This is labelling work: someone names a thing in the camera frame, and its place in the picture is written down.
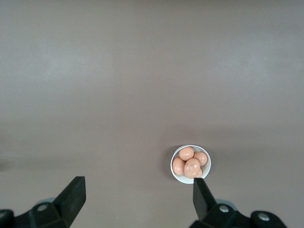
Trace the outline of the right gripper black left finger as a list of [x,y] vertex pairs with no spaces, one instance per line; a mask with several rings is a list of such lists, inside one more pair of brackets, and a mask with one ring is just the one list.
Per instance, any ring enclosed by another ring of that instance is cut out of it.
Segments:
[[15,216],[0,210],[2,228],[69,228],[86,201],[84,176],[76,176],[54,199],[42,200],[27,212]]

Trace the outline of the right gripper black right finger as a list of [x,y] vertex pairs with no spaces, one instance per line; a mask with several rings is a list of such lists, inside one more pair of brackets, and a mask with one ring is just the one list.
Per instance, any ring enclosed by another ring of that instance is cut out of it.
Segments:
[[193,183],[193,204],[198,216],[192,228],[285,228],[275,214],[254,211],[246,217],[226,203],[217,203],[207,184],[201,178]]

